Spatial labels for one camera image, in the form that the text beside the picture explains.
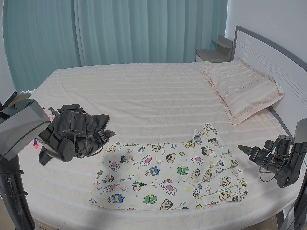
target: star print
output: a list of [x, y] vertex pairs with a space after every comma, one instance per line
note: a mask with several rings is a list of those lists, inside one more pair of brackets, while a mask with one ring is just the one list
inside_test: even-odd
[[123, 191], [125, 191], [125, 192], [126, 192], [126, 191], [127, 191], [127, 189], [128, 189], [128, 188], [127, 188], [127, 187], [125, 187], [125, 186], [121, 188], [122, 192], [123, 192]]
[[205, 187], [205, 189], [206, 189], [206, 192], [209, 192], [210, 193], [210, 187], [209, 187], [209, 185], [207, 186], [207, 187]]
[[92, 203], [97, 203], [95, 198], [91, 198], [89, 201], [91, 201]]

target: striped bed sheet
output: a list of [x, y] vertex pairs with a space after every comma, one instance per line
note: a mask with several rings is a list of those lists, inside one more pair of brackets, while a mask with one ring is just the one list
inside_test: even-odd
[[[244, 169], [249, 185], [238, 204], [201, 210], [111, 210], [87, 203], [104, 153], [69, 163], [52, 159], [42, 167], [39, 151], [28, 145], [20, 153], [27, 200], [34, 218], [68, 229], [229, 229], [239, 230], [274, 216], [292, 204], [303, 180], [281, 189], [275, 180], [263, 183], [258, 166], [237, 145], [263, 147], [267, 139], [286, 134], [267, 110], [232, 125], [204, 75], [202, 63], [117, 64], [53, 72], [31, 98], [45, 108], [78, 103], [89, 114], [109, 114], [107, 129], [116, 142], [184, 142], [194, 129], [211, 123]], [[270, 178], [265, 174], [263, 179]]]

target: bed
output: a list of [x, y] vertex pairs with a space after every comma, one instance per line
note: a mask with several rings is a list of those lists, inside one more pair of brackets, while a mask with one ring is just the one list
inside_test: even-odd
[[[306, 98], [306, 84], [299, 82], [302, 76], [307, 75], [305, 70], [301, 72], [298, 63], [263, 39], [257, 39], [256, 34], [251, 34], [237, 27], [232, 59], [240, 57], [254, 68], [270, 73], [286, 93], [299, 88], [299, 93]], [[212, 123], [231, 149], [232, 156], [244, 168], [249, 193], [243, 201], [202, 210], [104, 209], [87, 203], [103, 153], [84, 159], [74, 158], [69, 163], [53, 159], [42, 167], [38, 162], [39, 151], [28, 145], [20, 152], [19, 160], [33, 217], [61, 230], [238, 230], [266, 220], [291, 205], [299, 193], [304, 171], [294, 185], [284, 189], [279, 188], [275, 180], [262, 183], [259, 167], [250, 162], [237, 145], [263, 147], [267, 139], [275, 140], [278, 135], [287, 133], [293, 136], [296, 122], [306, 117], [303, 112], [306, 111], [305, 103], [286, 94], [271, 109], [272, 112], [263, 109], [234, 126], [209, 82], [196, 70], [200, 64], [118, 64], [57, 70], [31, 98], [44, 108], [60, 109], [64, 104], [78, 103], [91, 115], [109, 114], [111, 118], [107, 128], [116, 133], [111, 138], [113, 142], [184, 142], [191, 137], [194, 129], [201, 128], [204, 123]], [[283, 76], [287, 71], [282, 67], [289, 65], [298, 71], [288, 75], [298, 79], [295, 88]], [[288, 101], [298, 103], [294, 119], [286, 117], [290, 113]]]

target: nightstand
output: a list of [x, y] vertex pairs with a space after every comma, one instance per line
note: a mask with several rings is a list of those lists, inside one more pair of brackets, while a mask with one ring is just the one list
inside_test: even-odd
[[218, 35], [217, 40], [211, 40], [214, 44], [217, 44], [217, 50], [210, 49], [197, 49], [196, 50], [196, 62], [228, 62], [232, 52], [233, 42], [221, 35]]

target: floor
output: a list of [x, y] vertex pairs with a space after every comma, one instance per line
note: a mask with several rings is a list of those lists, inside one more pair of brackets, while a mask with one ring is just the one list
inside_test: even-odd
[[[30, 95], [30, 93], [21, 93], [11, 102], [10, 105], [14, 104], [17, 101], [29, 98]], [[58, 230], [56, 228], [47, 226], [46, 224], [43, 224], [41, 222], [39, 222], [39, 225], [41, 230]], [[2, 199], [0, 199], [0, 230], [15, 230], [15, 226], [9, 216], [9, 213], [6, 210]], [[242, 230], [278, 230], [277, 220], [276, 217], [273, 217], [258, 224], [244, 228]]]

